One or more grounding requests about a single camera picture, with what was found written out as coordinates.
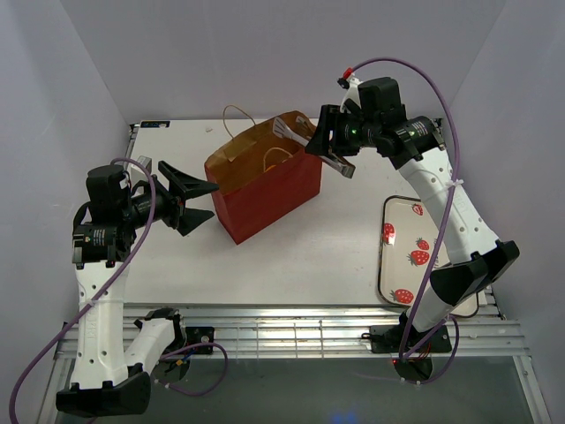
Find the silver metal tongs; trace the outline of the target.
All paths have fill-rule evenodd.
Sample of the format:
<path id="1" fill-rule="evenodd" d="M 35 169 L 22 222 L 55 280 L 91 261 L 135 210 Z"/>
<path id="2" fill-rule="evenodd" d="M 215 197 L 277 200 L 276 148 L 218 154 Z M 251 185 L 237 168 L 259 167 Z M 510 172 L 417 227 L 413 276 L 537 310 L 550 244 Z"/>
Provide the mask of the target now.
<path id="1" fill-rule="evenodd" d="M 318 156 L 322 162 L 333 170 L 336 170 L 345 178 L 352 178 L 356 167 L 344 158 L 331 152 L 328 143 L 315 135 L 312 140 L 299 135 L 280 118 L 275 117 L 272 127 L 273 134 L 279 138 L 286 138 L 295 141 L 305 149 L 309 155 Z"/>

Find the red paper bag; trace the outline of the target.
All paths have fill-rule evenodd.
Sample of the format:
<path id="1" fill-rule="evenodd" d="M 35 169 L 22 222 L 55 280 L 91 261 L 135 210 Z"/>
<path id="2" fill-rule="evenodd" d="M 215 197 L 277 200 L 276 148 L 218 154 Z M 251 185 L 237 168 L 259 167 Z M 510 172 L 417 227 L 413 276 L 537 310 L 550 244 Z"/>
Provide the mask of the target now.
<path id="1" fill-rule="evenodd" d="M 233 135 L 204 163 L 218 220 L 236 244 L 317 196 L 322 161 L 295 141 L 273 134 L 274 119 Z M 268 165 L 278 164 L 268 172 Z"/>

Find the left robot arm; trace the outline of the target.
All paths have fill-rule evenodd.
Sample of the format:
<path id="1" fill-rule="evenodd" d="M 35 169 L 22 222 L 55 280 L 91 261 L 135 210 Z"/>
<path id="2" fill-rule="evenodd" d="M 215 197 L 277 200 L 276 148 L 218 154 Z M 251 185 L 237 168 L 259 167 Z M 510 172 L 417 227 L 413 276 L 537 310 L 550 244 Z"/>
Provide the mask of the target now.
<path id="1" fill-rule="evenodd" d="M 213 212 L 185 203 L 219 187 L 160 161 L 158 173 L 168 182 L 162 185 L 141 163 L 136 166 L 146 176 L 137 183 L 121 161 L 87 173 L 89 201 L 72 225 L 80 317 L 75 367 L 68 388 L 56 395 L 62 413 L 82 418 L 142 414 L 154 367 L 165 352 L 179 352 L 187 342 L 179 312 L 165 307 L 140 320 L 138 335 L 124 346 L 127 267 L 150 224 L 162 222 L 186 236 L 211 219 Z"/>

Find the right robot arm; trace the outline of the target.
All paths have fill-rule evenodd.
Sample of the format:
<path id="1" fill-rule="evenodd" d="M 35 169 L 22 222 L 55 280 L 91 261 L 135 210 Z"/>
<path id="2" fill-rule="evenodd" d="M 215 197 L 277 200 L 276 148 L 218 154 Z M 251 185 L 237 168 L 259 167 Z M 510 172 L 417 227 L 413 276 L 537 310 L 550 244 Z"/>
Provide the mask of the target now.
<path id="1" fill-rule="evenodd" d="M 433 326 L 507 271 L 519 248 L 489 228 L 454 179 L 455 166 L 435 123 L 407 118 L 395 79 L 363 82 L 348 73 L 338 83 L 346 94 L 340 104 L 321 107 L 306 153 L 336 162 L 349 178 L 347 157 L 375 149 L 410 184 L 443 233 L 449 264 L 432 271 L 418 306 L 406 312 L 398 330 L 401 345 L 418 351 L 430 341 Z"/>

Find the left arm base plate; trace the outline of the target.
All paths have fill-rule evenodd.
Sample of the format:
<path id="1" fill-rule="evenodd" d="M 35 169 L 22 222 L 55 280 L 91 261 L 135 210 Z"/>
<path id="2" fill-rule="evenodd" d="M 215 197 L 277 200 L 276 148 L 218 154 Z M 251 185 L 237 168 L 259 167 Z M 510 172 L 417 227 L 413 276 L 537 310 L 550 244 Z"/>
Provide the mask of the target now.
<path id="1" fill-rule="evenodd" d="M 197 347 L 191 351 L 197 355 L 211 355 L 213 347 L 208 344 L 215 341 L 215 328 L 209 326 L 185 327 L 185 346 L 207 344 L 207 346 Z"/>

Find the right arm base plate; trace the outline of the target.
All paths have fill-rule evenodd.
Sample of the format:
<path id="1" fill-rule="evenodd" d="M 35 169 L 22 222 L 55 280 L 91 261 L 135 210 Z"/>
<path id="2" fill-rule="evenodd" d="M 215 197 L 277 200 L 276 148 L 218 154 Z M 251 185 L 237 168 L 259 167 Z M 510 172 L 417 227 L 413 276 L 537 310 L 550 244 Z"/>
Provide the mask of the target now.
<path id="1" fill-rule="evenodd" d="M 427 332 L 418 333 L 411 330 L 405 347 L 409 351 L 423 339 Z M 367 332 L 361 335 L 362 340 L 370 343 L 372 353 L 393 353 L 399 352 L 403 337 L 403 327 L 398 324 L 395 326 L 373 325 Z M 452 351 L 447 327 L 443 325 L 430 338 L 418 348 L 418 352 L 448 353 Z"/>

